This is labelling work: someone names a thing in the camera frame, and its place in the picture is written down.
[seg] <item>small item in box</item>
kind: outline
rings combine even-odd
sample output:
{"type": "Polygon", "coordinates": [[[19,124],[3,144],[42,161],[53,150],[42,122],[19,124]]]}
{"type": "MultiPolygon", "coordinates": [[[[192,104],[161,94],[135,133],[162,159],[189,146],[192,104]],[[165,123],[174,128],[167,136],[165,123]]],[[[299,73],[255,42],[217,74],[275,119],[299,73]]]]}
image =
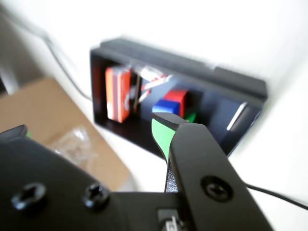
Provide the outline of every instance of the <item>small item in box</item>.
{"type": "Polygon", "coordinates": [[[143,84],[142,87],[141,87],[141,90],[148,90],[148,89],[157,87],[159,85],[162,85],[164,83],[167,83],[167,82],[169,82],[171,80],[172,77],[173,77],[172,75],[169,75],[167,77],[162,77],[162,78],[160,78],[158,80],[155,80],[155,81],[143,84]]]}
{"type": "Polygon", "coordinates": [[[119,123],[129,116],[130,69],[113,66],[106,70],[107,116],[119,123]]]}
{"type": "Polygon", "coordinates": [[[180,103],[160,100],[152,107],[152,112],[170,112],[179,115],[180,103]]]}
{"type": "Polygon", "coordinates": [[[138,100],[138,103],[141,103],[141,102],[142,102],[143,100],[145,100],[146,97],[148,97],[150,94],[151,94],[151,90],[147,90],[145,93],[143,93],[143,94],[140,96],[140,98],[139,98],[139,100],[138,100]]]}
{"type": "Polygon", "coordinates": [[[137,73],[140,74],[142,78],[148,80],[149,82],[152,82],[152,81],[155,81],[155,80],[158,80],[158,79],[161,79],[167,76],[160,70],[150,67],[150,66],[144,66],[143,68],[141,68],[140,71],[138,70],[136,71],[137,73]]]}
{"type": "Polygon", "coordinates": [[[185,96],[187,94],[186,90],[171,90],[165,96],[164,100],[174,101],[180,103],[180,114],[183,117],[186,110],[185,96]]]}
{"type": "Polygon", "coordinates": [[[190,114],[185,116],[185,120],[187,122],[189,122],[189,123],[193,123],[195,121],[196,117],[197,117],[197,113],[196,112],[190,113],[190,114]]]}

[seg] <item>clear plastic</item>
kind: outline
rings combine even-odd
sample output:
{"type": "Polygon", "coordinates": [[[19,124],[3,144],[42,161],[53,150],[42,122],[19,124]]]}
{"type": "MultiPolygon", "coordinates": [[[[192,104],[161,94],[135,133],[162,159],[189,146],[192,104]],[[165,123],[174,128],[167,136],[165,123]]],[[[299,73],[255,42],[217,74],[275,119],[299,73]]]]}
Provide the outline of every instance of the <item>clear plastic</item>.
{"type": "Polygon", "coordinates": [[[60,156],[91,173],[91,163],[97,154],[93,151],[85,127],[77,127],[64,134],[50,148],[60,156]]]}

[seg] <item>black plastic part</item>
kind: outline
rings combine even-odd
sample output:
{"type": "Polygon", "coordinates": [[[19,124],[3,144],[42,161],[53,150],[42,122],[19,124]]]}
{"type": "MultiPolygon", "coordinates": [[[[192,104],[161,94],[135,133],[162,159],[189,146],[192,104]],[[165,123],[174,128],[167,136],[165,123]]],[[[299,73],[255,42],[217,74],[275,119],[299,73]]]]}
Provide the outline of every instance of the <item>black plastic part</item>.
{"type": "Polygon", "coordinates": [[[224,152],[204,125],[179,125],[170,146],[179,193],[186,200],[196,230],[272,230],[224,152]],[[217,201],[204,191],[204,179],[224,182],[228,200],[217,201]]]}
{"type": "Polygon", "coordinates": [[[26,125],[19,125],[7,131],[0,133],[0,143],[7,142],[11,139],[15,139],[17,137],[24,137],[26,136],[28,128],[26,125]]]}
{"type": "Polygon", "coordinates": [[[27,137],[0,143],[0,230],[158,231],[162,217],[167,218],[158,213],[161,209],[176,210],[181,225],[190,231],[270,230],[204,126],[179,125],[170,150],[180,193],[113,192],[100,210],[93,211],[82,200],[85,189],[96,181],[90,175],[27,137]],[[204,193],[201,179],[207,175],[232,188],[230,201],[217,202],[204,193]],[[17,211],[11,197],[31,182],[48,189],[48,203],[43,209],[17,211]]]}
{"type": "Polygon", "coordinates": [[[225,154],[230,153],[249,129],[267,99],[266,84],[262,80],[220,67],[209,68],[202,62],[124,38],[103,42],[91,50],[90,63],[95,123],[160,157],[161,152],[151,136],[151,113],[152,106],[169,90],[189,90],[189,101],[198,112],[197,119],[208,127],[225,154]],[[133,68],[149,65],[174,75],[170,82],[153,88],[141,103],[140,114],[130,115],[123,124],[108,119],[106,108],[105,71],[118,64],[133,68]],[[247,102],[247,107],[237,120],[237,128],[227,131],[228,123],[243,102],[247,102]]]}
{"type": "Polygon", "coordinates": [[[157,122],[167,126],[168,128],[176,131],[180,124],[188,124],[188,122],[179,117],[175,116],[173,113],[152,113],[153,119],[155,119],[157,122]]]}
{"type": "Polygon", "coordinates": [[[1,80],[1,76],[0,76],[0,94],[3,94],[6,92],[5,86],[1,80]]]}

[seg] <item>black box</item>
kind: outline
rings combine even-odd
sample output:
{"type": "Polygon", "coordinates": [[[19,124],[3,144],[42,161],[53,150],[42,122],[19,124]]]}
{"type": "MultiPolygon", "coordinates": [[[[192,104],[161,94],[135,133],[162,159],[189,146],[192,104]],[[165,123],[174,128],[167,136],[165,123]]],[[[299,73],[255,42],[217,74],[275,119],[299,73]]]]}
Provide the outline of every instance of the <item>black box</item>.
{"type": "Polygon", "coordinates": [[[100,44],[90,51],[94,121],[128,141],[162,156],[151,133],[152,106],[171,89],[188,89],[198,122],[207,126],[225,154],[230,154],[257,118],[267,99],[263,80],[184,58],[124,38],[100,44]],[[172,80],[153,88],[123,124],[107,118],[105,71],[124,64],[151,66],[173,74],[172,80]]]}

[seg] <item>cable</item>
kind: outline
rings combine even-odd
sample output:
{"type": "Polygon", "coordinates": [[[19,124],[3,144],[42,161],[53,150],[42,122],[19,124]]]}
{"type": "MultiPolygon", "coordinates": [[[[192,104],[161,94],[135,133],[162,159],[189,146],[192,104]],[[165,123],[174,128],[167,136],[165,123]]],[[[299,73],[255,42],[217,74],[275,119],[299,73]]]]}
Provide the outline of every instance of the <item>cable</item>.
{"type": "Polygon", "coordinates": [[[50,36],[48,35],[47,32],[45,32],[44,30],[40,29],[37,26],[34,25],[29,25],[26,24],[23,20],[19,19],[17,16],[15,16],[13,13],[11,13],[10,11],[8,11],[3,4],[0,3],[0,12],[5,15],[8,19],[10,19],[13,23],[15,23],[17,26],[19,26],[20,28],[22,28],[23,30],[29,32],[30,34],[40,38],[45,45],[47,46],[48,50],[50,51],[51,55],[53,56],[53,58],[55,59],[56,63],[59,65],[59,67],[61,68],[61,70],[63,71],[63,73],[66,75],[66,77],[68,78],[68,80],[73,84],[73,86],[76,88],[76,90],[79,92],[79,94],[84,97],[87,100],[92,101],[92,98],[90,96],[87,96],[81,89],[79,86],[77,86],[77,84],[75,83],[75,81],[73,80],[73,78],[69,75],[67,69],[64,67],[64,65],[61,63],[61,59],[57,56],[56,52],[54,51],[54,47],[56,47],[54,45],[54,43],[52,42],[52,40],[50,39],[50,36]]]}
{"type": "Polygon", "coordinates": [[[289,198],[287,198],[287,197],[285,197],[285,196],[282,196],[282,195],[279,194],[279,193],[272,192],[272,191],[269,191],[269,190],[266,190],[266,189],[262,189],[262,188],[258,188],[258,187],[256,187],[256,186],[253,186],[253,185],[250,185],[250,184],[246,184],[246,187],[249,188],[249,189],[253,189],[253,190],[256,190],[256,191],[259,191],[259,192],[262,192],[262,193],[266,193],[266,194],[275,196],[275,197],[277,197],[277,198],[279,198],[279,199],[285,200],[285,201],[287,201],[287,202],[289,202],[289,203],[292,203],[292,204],[294,204],[294,205],[296,205],[296,206],[298,206],[298,207],[301,207],[301,208],[303,208],[303,209],[308,210],[308,206],[305,206],[305,205],[303,205],[303,204],[300,204],[299,202],[296,202],[296,201],[291,200],[291,199],[289,199],[289,198]]]}

